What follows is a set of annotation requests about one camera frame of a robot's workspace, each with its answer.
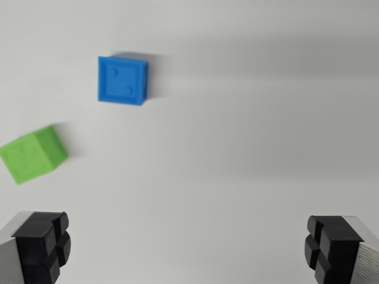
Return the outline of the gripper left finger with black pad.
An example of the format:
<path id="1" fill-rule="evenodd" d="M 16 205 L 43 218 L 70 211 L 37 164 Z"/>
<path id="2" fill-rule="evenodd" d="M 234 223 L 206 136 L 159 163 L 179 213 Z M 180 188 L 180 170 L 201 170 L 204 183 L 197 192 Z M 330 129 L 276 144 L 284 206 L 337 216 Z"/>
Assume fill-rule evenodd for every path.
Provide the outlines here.
<path id="1" fill-rule="evenodd" d="M 69 259 L 65 212 L 17 213 L 1 228 L 1 283 L 56 283 Z"/>

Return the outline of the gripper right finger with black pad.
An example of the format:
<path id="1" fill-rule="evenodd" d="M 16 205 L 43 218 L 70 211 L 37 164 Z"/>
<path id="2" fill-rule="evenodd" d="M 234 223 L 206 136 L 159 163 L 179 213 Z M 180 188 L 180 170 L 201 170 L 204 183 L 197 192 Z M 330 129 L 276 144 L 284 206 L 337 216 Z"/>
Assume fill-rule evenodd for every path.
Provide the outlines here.
<path id="1" fill-rule="evenodd" d="M 378 283 L 378 237 L 355 216 L 308 218 L 304 255 L 320 284 Z"/>

